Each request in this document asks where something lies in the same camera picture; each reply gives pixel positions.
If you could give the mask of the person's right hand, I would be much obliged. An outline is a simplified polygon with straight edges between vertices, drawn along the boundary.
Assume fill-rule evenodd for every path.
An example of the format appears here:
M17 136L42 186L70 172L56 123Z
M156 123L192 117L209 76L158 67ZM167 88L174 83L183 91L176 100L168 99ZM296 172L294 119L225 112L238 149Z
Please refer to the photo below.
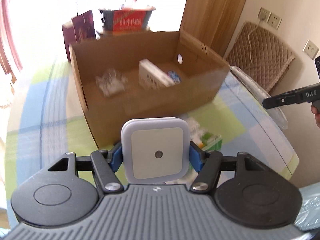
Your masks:
M315 117L315 122L316 122L317 127L320 128L320 113L314 105L311 105L311 112L313 113L313 115Z

